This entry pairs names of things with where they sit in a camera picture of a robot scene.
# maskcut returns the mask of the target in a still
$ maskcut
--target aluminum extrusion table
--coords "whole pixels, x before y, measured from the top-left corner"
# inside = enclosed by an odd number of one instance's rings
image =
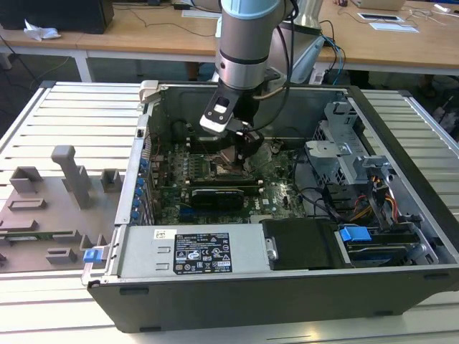
[[[0,199],[16,166],[61,172],[51,162],[56,144],[75,145],[89,174],[126,170],[138,115],[137,84],[58,82],[41,88],[0,140]],[[458,145],[411,97],[365,91],[396,138],[459,218]],[[378,153],[376,141],[366,133]],[[82,286],[82,271],[0,274],[2,343],[457,343],[459,292],[425,300],[402,316],[263,325],[243,328],[125,334]]]

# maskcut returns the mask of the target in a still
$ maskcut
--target computer case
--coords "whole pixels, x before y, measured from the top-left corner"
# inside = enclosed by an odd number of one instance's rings
[[[112,18],[111,0],[0,0],[0,24],[8,30],[23,29],[26,19],[38,27],[103,34]]]

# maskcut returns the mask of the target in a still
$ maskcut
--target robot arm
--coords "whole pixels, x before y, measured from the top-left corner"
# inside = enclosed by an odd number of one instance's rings
[[[322,1],[221,1],[222,37],[216,61],[219,83],[200,124],[220,137],[232,133],[234,153],[228,159],[231,163],[243,163],[261,145],[262,135],[252,127],[262,100],[262,86],[269,77],[268,57],[273,31],[292,14],[294,5],[299,14],[297,2],[300,5],[319,2],[320,9]]]

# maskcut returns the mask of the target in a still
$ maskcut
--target power supply label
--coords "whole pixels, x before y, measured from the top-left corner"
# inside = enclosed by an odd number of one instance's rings
[[[232,272],[228,233],[177,234],[174,272],[176,274],[214,274]]]

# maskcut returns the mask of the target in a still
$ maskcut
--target floor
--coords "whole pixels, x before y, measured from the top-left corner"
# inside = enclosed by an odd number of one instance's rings
[[[80,81],[75,61],[66,57],[22,55],[22,61],[32,74],[41,80]],[[21,112],[27,101],[37,89],[32,77],[21,61],[12,58],[13,68],[9,71],[0,70],[0,137],[8,129],[16,116]],[[136,65],[129,59],[90,59],[90,66],[97,82],[141,82],[142,80],[186,80],[184,63],[167,61],[141,61],[143,76],[136,74]],[[201,66],[199,80],[208,80],[213,73],[213,64]],[[459,87],[459,83],[448,77],[436,76],[434,86],[437,89],[435,99],[424,98],[417,89],[419,75],[391,74],[372,72],[370,83],[377,89],[408,90],[428,110],[432,112],[439,104],[445,102],[445,92]],[[349,83],[349,76],[343,73],[339,84]]]

